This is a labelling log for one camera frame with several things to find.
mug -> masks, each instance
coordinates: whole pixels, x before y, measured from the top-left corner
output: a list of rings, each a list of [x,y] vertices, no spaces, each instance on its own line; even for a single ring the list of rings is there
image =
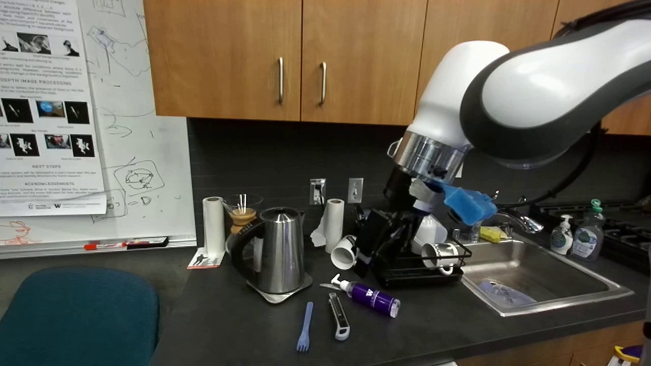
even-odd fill
[[[441,269],[441,275],[449,276],[453,272],[453,263],[458,263],[459,248],[452,242],[429,244],[424,242],[420,248],[423,266],[429,269]]]
[[[339,269],[350,269],[357,259],[354,256],[354,236],[344,236],[335,248],[330,251],[330,259]]]

teal chair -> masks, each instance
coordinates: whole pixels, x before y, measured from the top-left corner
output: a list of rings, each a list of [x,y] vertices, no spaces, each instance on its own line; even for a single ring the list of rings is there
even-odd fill
[[[1,366],[148,366],[159,296],[110,268],[45,268],[22,281],[0,318]]]

white cup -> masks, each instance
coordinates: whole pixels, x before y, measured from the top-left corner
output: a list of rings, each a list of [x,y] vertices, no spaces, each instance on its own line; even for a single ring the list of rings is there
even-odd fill
[[[350,269],[357,262],[351,250],[354,242],[354,236],[344,236],[339,244],[331,248],[330,259],[335,268]]]
[[[453,272],[453,263],[459,262],[458,258],[459,248],[452,242],[443,244],[429,244],[424,242],[420,248],[423,266],[429,269],[441,269],[446,276]]]
[[[446,242],[448,239],[448,229],[443,224],[438,224],[433,215],[424,215],[420,220],[419,229],[414,231],[413,239],[410,239],[410,251],[413,254],[420,254],[423,251],[423,244],[436,244],[436,242]]]

stainless steel kettle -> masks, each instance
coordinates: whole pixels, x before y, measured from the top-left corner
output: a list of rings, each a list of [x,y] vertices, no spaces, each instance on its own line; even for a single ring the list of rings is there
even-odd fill
[[[259,272],[246,266],[242,251],[254,236],[261,236]],[[288,206],[264,208],[229,242],[236,269],[269,303],[281,303],[311,284],[303,258],[303,215]]]

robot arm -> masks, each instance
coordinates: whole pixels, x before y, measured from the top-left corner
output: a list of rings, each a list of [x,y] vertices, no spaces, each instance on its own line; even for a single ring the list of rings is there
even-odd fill
[[[406,178],[453,178],[471,145],[515,168],[552,160],[610,110],[651,89],[649,38],[651,1],[637,0],[524,50],[459,43],[436,64],[391,152],[402,176],[392,172],[384,192],[406,196]]]
[[[508,52],[469,82],[463,133],[515,168],[563,154],[610,110],[651,89],[651,17],[599,22]]]

